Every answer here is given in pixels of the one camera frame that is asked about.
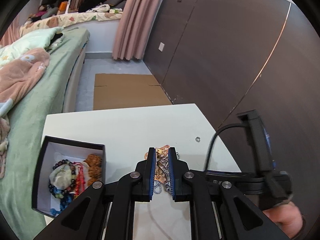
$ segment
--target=necklace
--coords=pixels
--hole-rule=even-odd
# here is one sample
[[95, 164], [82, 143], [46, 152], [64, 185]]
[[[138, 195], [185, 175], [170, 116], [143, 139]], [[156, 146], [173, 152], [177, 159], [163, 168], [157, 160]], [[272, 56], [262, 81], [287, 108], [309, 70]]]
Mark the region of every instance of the necklace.
[[[164, 190], [170, 192], [170, 175], [169, 175], [169, 160], [168, 160], [168, 152], [169, 145], [165, 145], [161, 148], [156, 148], [157, 154], [157, 163], [156, 163], [156, 174], [155, 174], [155, 183], [153, 192], [156, 194], [160, 194], [161, 184], [164, 184]], [[144, 155], [144, 159], [148, 158], [148, 153]]]

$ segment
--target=orange box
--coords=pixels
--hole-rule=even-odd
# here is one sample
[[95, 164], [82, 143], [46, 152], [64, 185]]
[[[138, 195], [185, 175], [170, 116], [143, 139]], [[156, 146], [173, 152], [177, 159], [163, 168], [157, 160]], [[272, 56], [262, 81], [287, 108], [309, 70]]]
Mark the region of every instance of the orange box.
[[59, 11], [65, 11], [67, 8], [68, 1], [61, 2], [59, 6]]

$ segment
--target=beaded bracelet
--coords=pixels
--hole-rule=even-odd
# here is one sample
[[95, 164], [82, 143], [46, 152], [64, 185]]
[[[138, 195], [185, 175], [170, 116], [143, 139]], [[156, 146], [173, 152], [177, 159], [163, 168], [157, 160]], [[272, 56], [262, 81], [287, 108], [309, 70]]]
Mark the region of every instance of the beaded bracelet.
[[69, 160], [62, 160], [56, 163], [52, 168], [55, 170], [56, 168], [60, 167], [61, 165], [68, 164], [71, 169], [71, 184], [65, 190], [57, 189], [54, 185], [52, 185], [51, 181], [49, 180], [49, 191], [55, 198], [64, 198], [72, 191], [76, 186], [76, 167], [73, 163]]
[[60, 211], [55, 210], [54, 208], [50, 209], [51, 215], [54, 217], [59, 215], [62, 211], [64, 211], [67, 206], [72, 202], [73, 196], [72, 194], [66, 195], [63, 199], [60, 200]]

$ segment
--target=pink blanket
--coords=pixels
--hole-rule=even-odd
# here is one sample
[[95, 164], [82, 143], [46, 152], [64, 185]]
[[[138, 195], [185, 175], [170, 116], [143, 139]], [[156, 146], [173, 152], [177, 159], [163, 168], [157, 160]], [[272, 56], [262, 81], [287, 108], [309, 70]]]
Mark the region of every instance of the pink blanket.
[[10, 130], [7, 113], [36, 85], [49, 58], [44, 49], [32, 49], [0, 69], [0, 179], [4, 177]]

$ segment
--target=tiled floor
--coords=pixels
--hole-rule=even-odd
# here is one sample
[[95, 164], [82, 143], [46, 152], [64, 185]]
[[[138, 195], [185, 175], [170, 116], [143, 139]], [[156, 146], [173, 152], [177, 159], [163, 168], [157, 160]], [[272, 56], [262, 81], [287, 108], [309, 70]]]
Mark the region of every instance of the tiled floor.
[[148, 74], [151, 72], [140, 61], [117, 61], [113, 59], [86, 59], [80, 74], [76, 97], [76, 112], [93, 109], [93, 90], [96, 74]]

